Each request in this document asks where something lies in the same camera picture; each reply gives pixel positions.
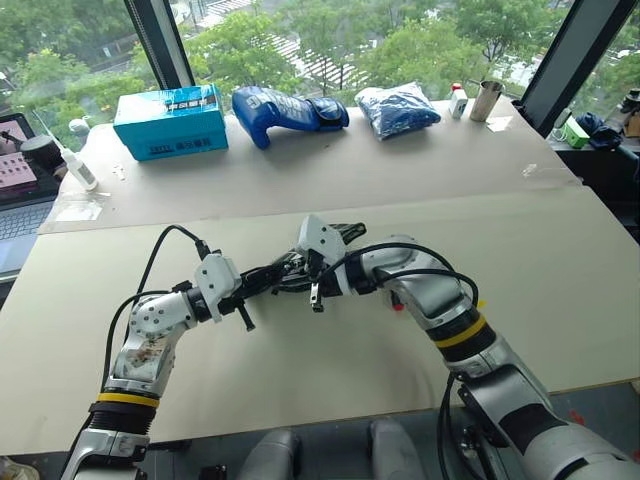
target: blue boxing glove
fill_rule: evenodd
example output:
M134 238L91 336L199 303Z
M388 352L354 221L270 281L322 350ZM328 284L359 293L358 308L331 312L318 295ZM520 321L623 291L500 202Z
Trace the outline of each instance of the blue boxing glove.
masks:
M242 128L262 149L271 143L269 127L320 131L349 125L347 109L332 98L301 100L270 88L243 87L233 92L231 104Z

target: stainless steel cup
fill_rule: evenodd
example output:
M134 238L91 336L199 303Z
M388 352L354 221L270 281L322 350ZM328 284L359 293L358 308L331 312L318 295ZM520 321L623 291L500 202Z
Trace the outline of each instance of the stainless steel cup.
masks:
M480 83L480 90L475 102L473 102L473 108L469 118L476 122L484 122L496 102L504 92L504 85L500 82L487 81Z

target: window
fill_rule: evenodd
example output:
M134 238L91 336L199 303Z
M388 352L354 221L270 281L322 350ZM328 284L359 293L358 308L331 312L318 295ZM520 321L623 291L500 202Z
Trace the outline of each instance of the window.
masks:
M70 148L71 120L110 122L120 95L157 88L123 0L2 0L0 25L0 115Z
M640 8L636 7L571 105L574 116L593 112L602 118L629 89L640 87Z
M417 80L445 98L503 81L519 97L573 0L205 0L173 7L196 82L353 104L367 86Z

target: window frame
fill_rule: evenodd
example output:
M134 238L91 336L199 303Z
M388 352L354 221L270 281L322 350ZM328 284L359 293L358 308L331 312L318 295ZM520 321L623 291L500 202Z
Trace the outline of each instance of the window frame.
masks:
M531 126L546 138L589 78L638 0L576 0L519 102Z
M195 85L168 0L124 0L161 89Z

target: white table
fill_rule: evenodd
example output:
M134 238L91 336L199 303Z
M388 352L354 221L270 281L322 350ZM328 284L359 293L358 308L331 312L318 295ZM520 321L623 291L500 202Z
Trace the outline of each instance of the white table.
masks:
M235 117L227 117L229 150L137 162L110 125L94 128L82 158L100 180L96 221L45 224L41 233L202 218L272 215L366 207L484 193L576 184L549 145L501 99L492 117L511 116L507 130L491 132L453 120L448 102L435 102L442 121L379 142L358 109L338 132L273 128L259 150ZM536 165L532 174L525 169ZM70 175L65 192L82 191Z
M551 390L640 376L637 245L586 187L342 209L364 241L414 235L474 278L484 312ZM188 223L241 270L297 237L303 214ZM0 453L68 448L95 400L105 336L160 226L42 235L0 314ZM259 239L261 248L256 249ZM167 237L149 287L192 278L192 244ZM407 313L379 295L266 293L178 345L153 441L436 407L446 369Z
M276 132L265 152L230 122L228 152L145 164L96 129L87 152L111 193L102 214L45 225L62 233L39 236L0 312L0 425L11 432L0 454L68 448L97 394L110 318L165 222L187 222L240 270L288 249L310 211L364 221L360 244L412 234L478 282L487 318L550 390L640 376L637 246L588 188L562 186L575 177L501 102L504 113L505 132L445 114L380 144L352 112L345 132ZM523 176L531 163L547 170ZM170 235L148 286L190 279L197 263ZM153 441L437 405L437 350L380 296L329 299L321 316L304 294L248 308L251 334L234 314L183 337Z

